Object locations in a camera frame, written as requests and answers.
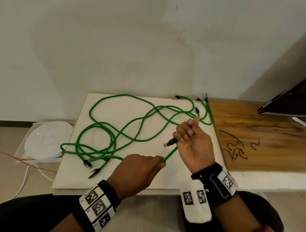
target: tile floor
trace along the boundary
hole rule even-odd
[[[28,128],[0,127],[0,151],[15,154]],[[58,163],[39,164],[57,170]],[[11,198],[20,188],[27,166],[0,153],[0,203]],[[45,172],[54,179],[55,174]],[[26,183],[18,196],[52,193],[52,182],[37,169],[29,168]],[[285,232],[306,231],[306,192],[265,193],[267,200],[280,214]],[[116,216],[103,232],[170,232],[184,231],[177,196],[137,196],[122,202]]]

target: white box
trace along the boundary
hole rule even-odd
[[[38,161],[38,160],[33,160],[31,156],[29,156],[29,155],[27,155],[25,153],[25,150],[24,150],[25,141],[27,140],[29,135],[32,133],[32,131],[34,131],[35,129],[39,128],[41,125],[43,125],[45,123],[48,123],[48,122],[35,122],[35,123],[33,123],[33,126],[27,132],[26,136],[24,137],[23,141],[21,142],[19,148],[17,149],[17,151],[16,151],[16,153],[14,155],[16,158],[21,158],[26,163],[57,163],[57,162],[61,162],[62,161],[63,155],[61,155],[60,157],[55,158],[55,159],[53,159],[51,161],[50,160]],[[67,122],[67,123],[69,123],[74,128],[75,122]]]

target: red cable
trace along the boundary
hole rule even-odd
[[[0,151],[0,153],[5,154],[5,155],[8,155],[8,156],[10,156],[10,157],[12,157],[12,158],[14,158],[14,159],[16,159],[16,160],[18,160],[18,161],[20,161],[20,162],[26,164],[26,165],[28,165],[28,166],[30,166],[30,167],[57,173],[56,171],[53,171],[53,170],[50,170],[50,169],[46,169],[46,168],[42,168],[42,167],[35,167],[35,166],[32,166],[32,165],[29,165],[28,163],[23,162],[22,159],[17,158],[17,157],[14,157],[14,156],[12,156],[12,155],[9,155],[9,154],[7,154],[7,153],[5,153],[5,152]]]

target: hand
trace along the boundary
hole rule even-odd
[[[199,127],[199,117],[176,127],[173,137],[178,140],[180,156],[192,174],[215,162],[211,138]]]
[[[116,190],[120,200],[134,196],[151,184],[157,173],[166,166],[161,156],[128,155],[115,168],[107,182]]]

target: white board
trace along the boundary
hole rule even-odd
[[[98,94],[89,93],[87,94],[84,104],[82,106],[81,112],[79,114],[78,120],[74,127],[70,143],[76,141],[80,132],[87,126],[93,123],[89,117],[90,108],[101,98],[111,96],[110,94]],[[152,97],[142,97],[143,99],[152,102],[155,106],[159,105],[174,105],[183,110],[190,110],[192,105],[189,101],[180,99],[163,99],[163,98],[152,98]],[[195,105],[198,106],[200,110],[200,116],[204,116],[205,108],[200,102],[194,101]],[[148,103],[142,102],[140,100],[123,96],[116,97],[102,101],[93,110],[92,116],[98,122],[108,122],[115,126],[117,129],[121,129],[130,120],[134,118],[143,117],[152,106]],[[162,109],[161,112],[168,118],[170,118],[174,112],[168,109]],[[176,116],[173,120],[177,123],[182,123],[188,120],[189,117],[185,114],[180,114]],[[129,125],[124,133],[134,137],[140,126],[141,120],[133,122]],[[154,114],[152,117],[145,120],[141,133],[138,139],[147,139],[155,135],[164,125],[166,121],[158,113]],[[211,136],[214,146],[214,153],[216,161],[224,165],[217,137],[214,131],[213,125],[207,126],[200,123],[200,127]],[[176,126],[169,124],[165,130],[156,138],[148,142],[133,142],[126,148],[115,153],[115,155],[120,157],[125,157],[129,154],[141,154],[141,155],[160,155],[165,157],[175,145],[164,148],[162,145],[166,141],[172,138],[172,133],[175,131]],[[130,140],[124,136],[119,136],[117,139],[117,147],[120,147]],[[82,136],[81,143],[89,145],[97,150],[103,149],[109,145],[110,138],[109,135],[102,129],[93,128]],[[75,148],[70,146],[67,148],[68,151],[75,151]],[[98,160],[92,162],[94,166],[92,169],[88,169],[83,165],[83,162],[77,155],[65,154],[63,161],[59,167],[58,173],[54,180],[52,188],[54,189],[89,189],[94,184],[97,184],[102,179],[107,179],[115,167],[120,163],[120,160],[111,159],[110,162],[102,169],[97,176],[92,179],[88,179],[90,172],[94,168],[100,167],[104,161]],[[178,189],[181,182],[190,180],[191,173],[187,167],[182,162],[178,151],[176,151],[168,160],[167,166],[163,168],[152,181],[148,189]]]

